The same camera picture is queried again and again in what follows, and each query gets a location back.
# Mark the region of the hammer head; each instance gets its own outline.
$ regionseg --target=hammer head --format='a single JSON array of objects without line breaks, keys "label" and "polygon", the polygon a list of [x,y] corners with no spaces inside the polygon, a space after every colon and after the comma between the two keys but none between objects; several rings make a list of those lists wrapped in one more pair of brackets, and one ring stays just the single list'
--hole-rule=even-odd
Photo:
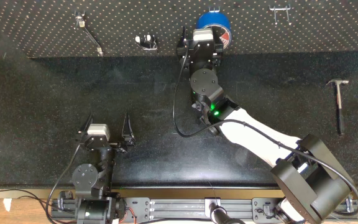
[{"label": "hammer head", "polygon": [[327,82],[327,85],[330,83],[335,83],[335,85],[340,85],[340,84],[348,84],[349,81],[348,80],[341,80],[340,78],[334,78],[332,80],[330,80],[329,82]]}]

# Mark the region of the hammer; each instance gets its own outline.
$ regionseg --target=hammer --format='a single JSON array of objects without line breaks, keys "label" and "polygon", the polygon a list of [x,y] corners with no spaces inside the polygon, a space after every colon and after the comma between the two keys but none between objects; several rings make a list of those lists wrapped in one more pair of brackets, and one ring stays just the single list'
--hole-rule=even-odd
[{"label": "hammer", "polygon": [[342,115],[342,101],[341,101],[341,91],[339,90],[340,84],[348,84],[348,80],[341,80],[340,78],[334,78],[327,82],[327,85],[330,83],[335,83],[336,85],[336,101],[338,104],[338,126],[339,126],[339,135],[342,136],[345,134],[345,127],[343,125],[343,115]]}]

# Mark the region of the black tabletop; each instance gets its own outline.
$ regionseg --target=black tabletop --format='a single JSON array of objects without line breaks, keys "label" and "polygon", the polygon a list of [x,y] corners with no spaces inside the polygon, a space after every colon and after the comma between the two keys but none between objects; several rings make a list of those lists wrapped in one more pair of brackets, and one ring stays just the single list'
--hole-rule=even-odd
[{"label": "black tabletop", "polygon": [[[0,50],[0,187],[51,187],[74,151],[89,113],[119,140],[131,116],[137,146],[119,154],[115,187],[274,187],[267,164],[223,136],[185,139],[172,125],[175,57],[27,59]],[[260,122],[300,138],[319,136],[358,185],[358,52],[225,55],[219,84]],[[336,130],[332,78],[341,88],[346,135]],[[177,98],[180,129],[203,126],[185,74]],[[75,165],[86,162],[81,151]],[[71,171],[62,179],[70,186]]]}]

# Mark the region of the robotic arm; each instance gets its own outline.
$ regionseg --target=robotic arm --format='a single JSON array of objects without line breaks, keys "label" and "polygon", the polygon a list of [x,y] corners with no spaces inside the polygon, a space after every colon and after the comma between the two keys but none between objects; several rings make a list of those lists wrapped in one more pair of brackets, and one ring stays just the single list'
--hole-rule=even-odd
[{"label": "robotic arm", "polygon": [[193,107],[199,111],[200,120],[210,126],[214,135],[224,134],[272,167],[274,179],[286,196],[274,208],[282,222],[321,223],[351,190],[358,194],[353,180],[316,136],[309,134],[300,139],[279,133],[256,121],[224,94],[216,76],[223,44],[212,28],[196,29],[192,40],[186,40],[183,28],[177,55],[182,64],[181,74],[184,69],[190,72]]}]

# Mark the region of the circular joint cover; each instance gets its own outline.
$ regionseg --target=circular joint cover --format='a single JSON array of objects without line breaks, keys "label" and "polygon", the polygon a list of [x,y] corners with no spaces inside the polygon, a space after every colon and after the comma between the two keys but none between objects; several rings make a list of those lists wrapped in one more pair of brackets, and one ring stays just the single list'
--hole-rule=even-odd
[{"label": "circular joint cover", "polygon": [[211,100],[221,89],[215,72],[207,68],[199,69],[192,74],[190,86],[195,93],[206,95]]},{"label": "circular joint cover", "polygon": [[98,170],[92,164],[82,164],[74,170],[72,178],[76,190],[89,189],[98,181]]}]

